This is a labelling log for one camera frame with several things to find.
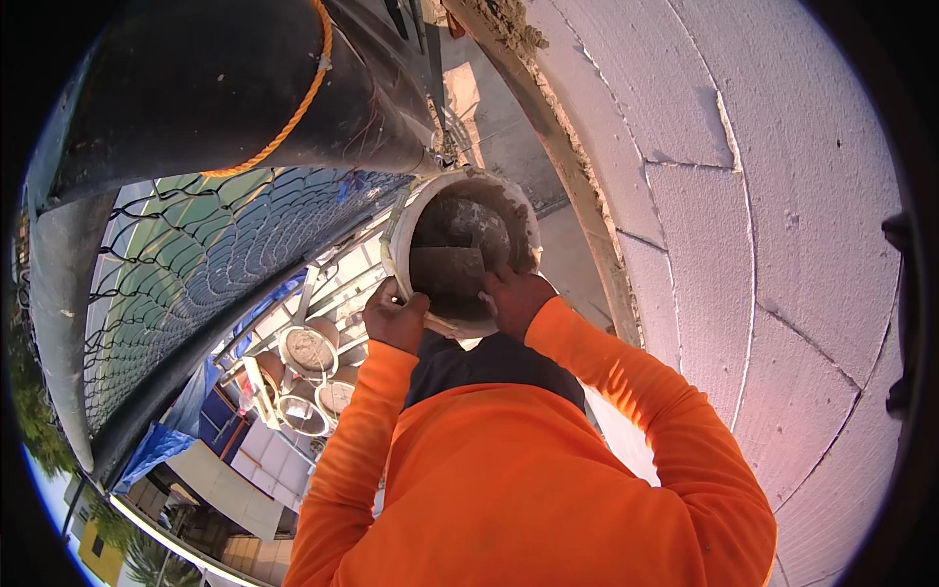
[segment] sky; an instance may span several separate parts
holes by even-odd
[[[49,517],[52,519],[53,527],[60,530],[62,528],[62,522],[65,521],[65,516],[69,513],[69,505],[62,499],[65,495],[66,488],[69,486],[69,478],[61,473],[51,479],[46,477],[46,474],[42,471],[42,468],[32,455],[30,455],[25,448],[23,448],[23,452],[26,455],[26,462],[29,464],[29,469],[33,473],[33,480],[36,483],[38,493],[46,504],[46,510],[49,513]],[[82,572],[85,573],[87,584],[92,587],[107,587],[104,581],[98,579],[78,558],[78,547],[78,540],[72,537],[69,540],[68,549],[71,552],[72,559],[78,564],[78,567],[82,569]],[[133,587],[134,585],[139,585],[139,583],[127,577],[127,570],[128,567],[124,565],[121,569],[121,576],[117,580],[117,587],[124,587],[125,585],[127,587]]]

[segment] worker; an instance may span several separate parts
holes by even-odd
[[[705,394],[537,275],[502,265],[485,293],[499,332],[470,351],[423,329],[425,295],[395,303],[393,278],[368,301],[283,585],[765,584],[776,521]],[[645,433],[661,487],[609,451],[571,374]]]

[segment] orange long-sleeve shirt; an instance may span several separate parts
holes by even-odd
[[[766,582],[776,521],[704,394],[560,298],[525,344],[646,433],[662,487],[537,387],[459,387],[399,416],[417,357],[373,341],[300,508],[285,587]]]

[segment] yellow rope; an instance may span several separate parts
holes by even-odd
[[[332,23],[330,23],[330,13],[326,11],[326,7],[323,6],[323,3],[320,0],[310,0],[313,4],[313,8],[316,9],[316,12],[319,13],[319,20],[323,23],[323,53],[319,57],[319,69],[316,70],[316,77],[313,78],[313,83],[310,85],[310,89],[307,90],[306,96],[303,97],[303,101],[300,102],[300,106],[297,108],[297,112],[290,117],[290,120],[287,121],[286,126],[282,131],[280,131],[277,136],[274,137],[274,140],[271,141],[260,153],[254,155],[248,161],[237,165],[235,167],[230,167],[228,169],[217,169],[215,171],[204,171],[202,175],[207,178],[230,178],[235,176],[242,171],[247,171],[257,165],[258,163],[264,161],[270,153],[274,151],[275,148],[279,147],[281,143],[287,138],[293,130],[294,127],[300,122],[300,119],[303,118],[303,115],[306,114],[306,110],[310,107],[310,103],[313,101],[313,97],[316,95],[316,92],[319,91],[319,87],[323,84],[323,78],[326,76],[326,70],[330,68],[330,57],[332,55]]]

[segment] chain-link fence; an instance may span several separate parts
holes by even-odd
[[[140,380],[230,302],[386,209],[411,176],[259,168],[124,187],[88,299],[85,413],[94,436]]]

